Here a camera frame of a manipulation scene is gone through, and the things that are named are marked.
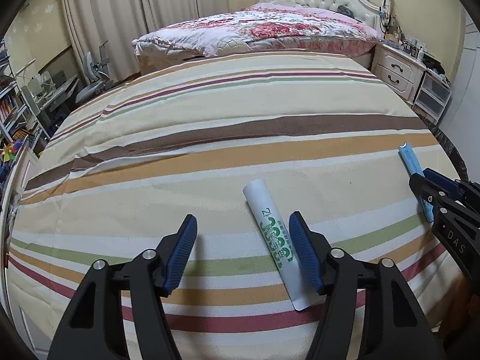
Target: nightstand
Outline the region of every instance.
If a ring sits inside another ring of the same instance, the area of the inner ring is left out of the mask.
[[[379,43],[375,48],[372,73],[410,106],[426,69],[423,62],[387,44]]]

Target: white tube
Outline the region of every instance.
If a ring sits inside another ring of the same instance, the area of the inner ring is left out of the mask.
[[[260,227],[280,276],[282,276],[295,310],[304,310],[318,303],[321,298],[307,284],[302,275],[287,226],[273,201],[265,180],[260,178],[251,181],[243,189],[243,194]]]

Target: gray chair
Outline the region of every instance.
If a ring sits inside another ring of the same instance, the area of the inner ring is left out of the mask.
[[[113,81],[109,77],[107,64],[110,62],[110,59],[106,57],[105,44],[106,42],[100,46],[100,62],[97,64],[93,63],[92,53],[90,51],[83,56],[83,72],[92,83],[78,93],[75,104],[80,105],[92,100],[113,86]]]

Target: bed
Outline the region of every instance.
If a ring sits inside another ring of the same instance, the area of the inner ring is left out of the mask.
[[[207,58],[141,76],[72,112],[40,157],[10,243],[9,298],[48,338],[90,264],[128,261],[176,231],[199,234],[164,299],[183,359],[304,359],[320,305],[297,312],[242,193],[264,178],[355,258],[398,265],[430,323],[459,270],[429,232],[398,146],[457,173],[426,126],[343,55],[291,50]],[[358,293],[349,358],[362,334]],[[129,293],[130,358],[140,359]]]
[[[260,0],[238,12],[172,24],[132,45],[143,74],[189,59],[297,48],[346,55],[370,68],[383,38],[380,11],[368,0]]]

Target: green stripe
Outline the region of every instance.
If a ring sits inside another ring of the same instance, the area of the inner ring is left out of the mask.
[[[272,256],[237,259],[198,259],[188,261],[184,276],[233,276],[274,272],[277,267]]]
[[[370,249],[374,246],[381,245],[384,242],[405,234],[407,231],[422,225],[426,221],[427,220],[423,214],[415,214],[410,218],[404,219],[403,221],[394,223],[393,225],[381,228],[379,230],[372,231],[371,233],[336,242],[333,244],[333,246],[336,248],[342,248],[350,254],[355,254]]]
[[[191,95],[192,93],[195,92],[202,92],[202,91],[210,91],[214,89],[222,89],[222,88],[229,88],[229,87],[237,87],[237,86],[244,86],[244,85],[252,85],[252,84],[266,84],[266,83],[272,83],[272,82],[278,82],[278,81],[359,81],[361,83],[374,83],[374,84],[380,84],[380,85],[385,85],[383,81],[380,81],[379,79],[372,77],[371,79],[362,79],[360,77],[351,77],[351,76],[326,76],[326,77],[321,77],[321,76],[316,76],[316,77],[270,77],[270,78],[265,78],[265,79],[248,79],[245,78],[247,81],[235,81],[231,83],[222,83],[222,84],[212,84],[208,86],[203,86],[200,88],[194,88],[191,90],[185,90],[181,92],[177,92],[172,95],[166,95],[166,96],[160,96],[156,97],[152,100],[149,100],[148,102],[140,102],[138,104],[132,105],[130,107],[124,108],[124,109],[119,109],[119,110],[114,110],[112,113],[108,115],[102,115],[100,116],[100,120],[107,120],[110,119],[111,117],[114,117],[116,115],[121,115],[124,114],[125,112],[133,111],[135,109],[145,107],[147,105],[156,103],[159,100],[171,100],[174,99],[175,97],[178,96],[183,96],[183,95]]]
[[[383,227],[368,234],[359,235],[358,237],[336,242],[332,246],[342,248],[350,254],[355,254],[405,234],[425,222],[426,220],[423,214],[415,214],[393,225]],[[109,264],[119,264],[130,260],[128,257],[112,257],[75,250],[56,249],[54,247],[33,243],[27,244],[15,238],[12,238],[11,242],[28,251],[34,251],[46,256],[72,261],[86,266],[90,266],[98,259],[106,260]],[[274,272],[276,270],[277,268],[270,255],[236,259],[199,259],[188,261],[184,276],[249,275]]]
[[[72,261],[74,263],[84,264],[86,266],[92,265],[94,261],[99,259],[105,260],[109,264],[119,264],[119,263],[124,263],[126,261],[131,260],[128,257],[104,256],[101,254],[85,253],[82,251],[57,249],[55,247],[37,245],[32,243],[27,244],[15,238],[12,238],[11,242],[12,244],[20,248],[26,249],[28,251],[34,251],[40,254],[45,254],[45,256],[55,257],[61,260]]]

